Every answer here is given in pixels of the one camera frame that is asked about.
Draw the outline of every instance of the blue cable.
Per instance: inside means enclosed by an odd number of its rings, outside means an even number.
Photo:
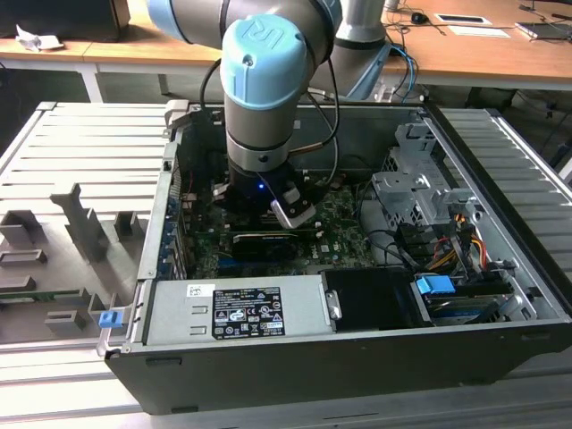
[[[409,65],[409,71],[411,77],[409,78],[408,92],[406,92],[405,96],[401,99],[401,103],[405,103],[405,100],[407,99],[409,93],[411,92],[411,89],[413,89],[413,82],[415,82],[415,69],[413,67],[413,62],[411,61],[411,57],[408,54],[406,54],[404,51],[402,51],[396,46],[391,46],[391,47],[395,49],[397,52],[399,52],[400,55],[403,57],[403,59],[407,61]]]

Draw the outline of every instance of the circuit board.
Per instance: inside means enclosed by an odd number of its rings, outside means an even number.
[[[186,215],[188,243],[193,266],[190,278],[264,277],[316,274],[328,268],[374,266],[369,244],[355,219],[355,194],[350,186],[330,191],[316,206],[316,216],[297,230],[282,230],[272,212],[263,214],[256,230],[248,220],[210,201],[210,190],[197,194]],[[231,254],[237,235],[286,233],[297,238],[296,255],[279,262],[238,262]]]

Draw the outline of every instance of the white paper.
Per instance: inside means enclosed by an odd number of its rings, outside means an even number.
[[[188,284],[187,298],[212,297],[215,285],[211,283]]]
[[[449,29],[458,36],[481,36],[485,38],[509,38],[510,36],[501,29],[487,29],[486,27],[462,27],[450,25]]]
[[[63,47],[56,36],[37,36],[21,29],[19,25],[16,25],[16,29],[18,30],[16,40],[29,51],[39,52],[40,50]]]

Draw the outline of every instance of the black box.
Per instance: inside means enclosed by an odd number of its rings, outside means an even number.
[[[411,282],[402,268],[347,268],[322,272],[326,290],[335,290],[341,319],[336,331],[393,330],[425,326]]]
[[[116,42],[129,19],[127,0],[0,0],[0,38],[13,38],[18,24],[39,36]]]

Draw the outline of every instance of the barcode sticker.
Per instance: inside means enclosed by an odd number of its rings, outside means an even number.
[[[212,297],[214,290],[214,284],[188,284],[187,298]]]

